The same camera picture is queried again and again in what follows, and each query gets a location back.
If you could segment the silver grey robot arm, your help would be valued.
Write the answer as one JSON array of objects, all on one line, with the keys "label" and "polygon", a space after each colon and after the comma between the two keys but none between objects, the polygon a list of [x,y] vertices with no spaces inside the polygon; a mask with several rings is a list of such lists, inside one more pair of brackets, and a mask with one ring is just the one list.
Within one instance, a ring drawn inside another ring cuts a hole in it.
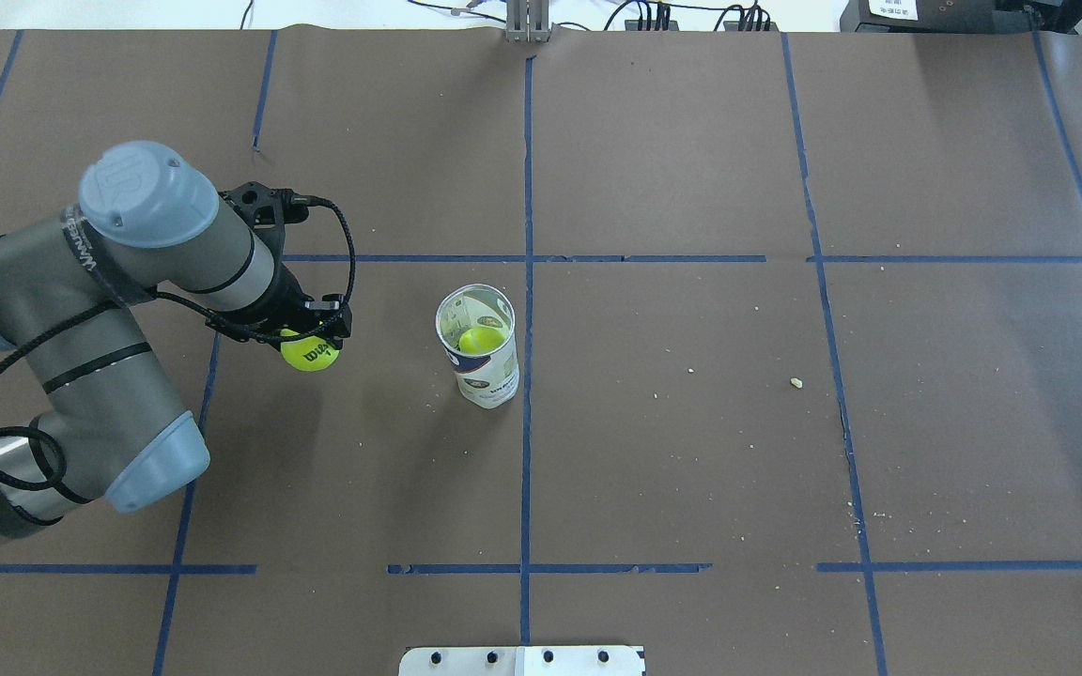
[{"label": "silver grey robot arm", "polygon": [[162,143],[113,146],[55,217],[0,236],[0,546],[103,500],[146,509],[210,454],[133,309],[167,300],[230,341],[317,344],[352,331],[355,279],[306,294],[286,227],[330,198],[249,181],[220,193]]}]

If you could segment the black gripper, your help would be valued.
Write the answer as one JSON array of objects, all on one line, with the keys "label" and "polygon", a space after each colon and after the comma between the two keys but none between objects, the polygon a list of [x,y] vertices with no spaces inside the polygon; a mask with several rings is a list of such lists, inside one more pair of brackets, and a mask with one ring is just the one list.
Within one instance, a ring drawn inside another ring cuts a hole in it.
[{"label": "black gripper", "polygon": [[352,333],[352,317],[343,300],[340,294],[306,294],[296,275],[282,267],[255,303],[240,312],[213,312],[208,326],[232,341],[258,341],[275,350],[295,343],[298,333],[318,335],[342,350]]}]

